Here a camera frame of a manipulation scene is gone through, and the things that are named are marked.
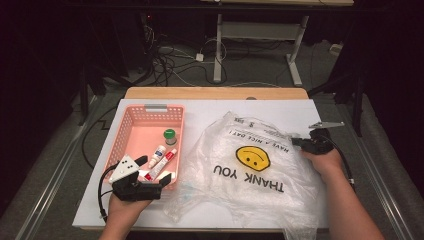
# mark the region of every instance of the desk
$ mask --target desk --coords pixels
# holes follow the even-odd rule
[[[256,98],[258,100],[245,100],[246,98]],[[199,105],[197,104],[199,103],[198,101],[200,101],[203,109],[207,108],[207,111],[202,111],[201,114],[195,111]],[[92,172],[73,222],[73,226],[75,227],[101,229],[104,226],[103,220],[98,217],[97,184],[102,174],[107,155],[109,154],[110,149],[108,148],[112,144],[120,116],[122,116],[124,111],[123,102],[128,104],[183,104],[186,108],[186,117],[181,159],[184,159],[184,156],[191,150],[201,132],[229,110],[234,110],[240,116],[250,115],[264,121],[273,121],[278,128],[284,129],[287,132],[299,133],[301,137],[308,137],[310,131],[308,126],[320,121],[314,102],[307,99],[306,92],[303,89],[216,87],[130,88],[117,110],[104,147]],[[109,184],[103,185],[103,191],[110,189]],[[281,228],[268,223],[261,223],[254,227],[241,226],[231,220],[231,215],[227,209],[211,203],[200,204],[186,213],[178,223],[175,223],[163,213],[163,205],[169,199],[170,191],[172,190],[164,190],[162,192],[162,198],[154,201],[143,211],[140,219],[134,225],[134,229],[157,231],[281,232]],[[103,197],[104,206],[108,206],[107,196]],[[325,191],[320,192],[318,203],[320,204],[319,227],[325,229],[328,227]]]
[[[219,4],[244,3],[244,4],[280,4],[280,5],[324,5],[324,6],[352,6],[353,0],[221,0]],[[252,22],[229,22],[222,20],[222,14],[218,14],[217,34],[216,34],[216,57],[214,66],[214,82],[221,82],[222,38],[250,38],[269,40],[294,40],[294,47],[291,54],[286,55],[288,68],[295,86],[301,87],[302,80],[296,67],[296,56],[302,43],[303,34],[306,30],[309,16],[303,16],[299,24],[276,24]]]

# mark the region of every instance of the wrist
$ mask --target wrist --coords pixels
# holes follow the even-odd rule
[[[340,180],[346,180],[346,177],[341,169],[328,172],[325,175],[321,175],[321,177],[326,184],[331,184]]]

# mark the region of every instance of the person's left hand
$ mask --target person's left hand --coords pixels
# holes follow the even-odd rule
[[[121,201],[112,193],[109,199],[109,212],[105,229],[100,239],[125,239],[140,213],[152,200]]]

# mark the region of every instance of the plastic bag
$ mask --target plastic bag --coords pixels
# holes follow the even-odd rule
[[[174,221],[207,201],[226,207],[242,226],[272,221],[286,239],[315,238],[321,180],[274,125],[228,112],[181,160],[177,189],[164,206]]]

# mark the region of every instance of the yellow smiley face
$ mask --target yellow smiley face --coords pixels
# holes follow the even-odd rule
[[[237,159],[256,171],[262,171],[271,165],[268,154],[259,147],[246,146],[237,149]]]

